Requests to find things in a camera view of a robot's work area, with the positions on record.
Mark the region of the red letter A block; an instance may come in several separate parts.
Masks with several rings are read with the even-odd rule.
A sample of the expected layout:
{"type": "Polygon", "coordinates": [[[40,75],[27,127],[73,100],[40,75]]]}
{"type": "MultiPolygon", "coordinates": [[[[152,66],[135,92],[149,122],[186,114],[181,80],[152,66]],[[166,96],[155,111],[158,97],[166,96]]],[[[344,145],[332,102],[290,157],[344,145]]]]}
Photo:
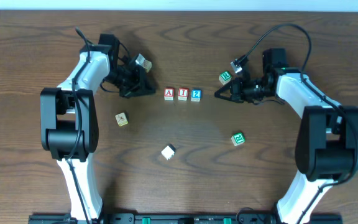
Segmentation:
{"type": "Polygon", "coordinates": [[[173,88],[164,89],[164,100],[173,101],[175,90],[173,88]]]}

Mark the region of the blue number 2 block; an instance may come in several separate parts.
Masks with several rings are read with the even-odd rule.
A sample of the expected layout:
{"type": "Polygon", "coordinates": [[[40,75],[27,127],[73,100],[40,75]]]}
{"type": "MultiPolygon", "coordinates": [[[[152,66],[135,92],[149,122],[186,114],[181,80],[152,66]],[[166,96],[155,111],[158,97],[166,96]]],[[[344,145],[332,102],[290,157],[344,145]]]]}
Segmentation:
{"type": "Polygon", "coordinates": [[[191,91],[191,101],[199,102],[201,100],[201,90],[192,90],[191,91]]]}

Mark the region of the red letter I block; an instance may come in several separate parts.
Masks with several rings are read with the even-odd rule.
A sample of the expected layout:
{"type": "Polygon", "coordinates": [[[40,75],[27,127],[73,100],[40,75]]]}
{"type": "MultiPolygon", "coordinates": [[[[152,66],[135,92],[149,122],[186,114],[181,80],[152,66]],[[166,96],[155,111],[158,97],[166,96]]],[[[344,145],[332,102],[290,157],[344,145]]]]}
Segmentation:
{"type": "Polygon", "coordinates": [[[186,101],[188,99],[189,89],[179,88],[178,89],[178,100],[186,101]]]}

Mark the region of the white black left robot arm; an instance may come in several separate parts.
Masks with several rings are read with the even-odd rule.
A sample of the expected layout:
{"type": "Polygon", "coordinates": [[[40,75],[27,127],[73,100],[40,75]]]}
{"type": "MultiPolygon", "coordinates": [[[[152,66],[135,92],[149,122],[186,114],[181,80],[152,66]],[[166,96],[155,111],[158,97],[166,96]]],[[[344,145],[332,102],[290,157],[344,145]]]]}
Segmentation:
{"type": "Polygon", "coordinates": [[[119,56],[123,47],[112,34],[101,34],[94,44],[84,41],[78,64],[55,88],[40,93],[40,135],[44,150],[61,168],[69,191],[71,210],[66,215],[32,215],[29,223],[101,223],[103,200],[94,174],[94,152],[99,127],[94,96],[104,82],[118,88],[119,96],[152,95],[148,81],[152,64],[143,55],[119,56]]]}

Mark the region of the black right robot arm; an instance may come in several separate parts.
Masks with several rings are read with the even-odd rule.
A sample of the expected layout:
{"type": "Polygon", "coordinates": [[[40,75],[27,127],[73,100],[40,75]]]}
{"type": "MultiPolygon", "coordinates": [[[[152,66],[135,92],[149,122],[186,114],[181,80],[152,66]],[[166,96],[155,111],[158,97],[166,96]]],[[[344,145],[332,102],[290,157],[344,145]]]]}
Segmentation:
{"type": "Polygon", "coordinates": [[[247,63],[247,57],[234,60],[231,66],[239,77],[214,95],[254,105],[276,97],[300,117],[296,175],[264,223],[309,223],[323,195],[349,181],[358,170],[358,107],[343,106],[324,95],[300,69],[289,66],[283,48],[264,50],[262,78],[251,79],[247,63]]]}

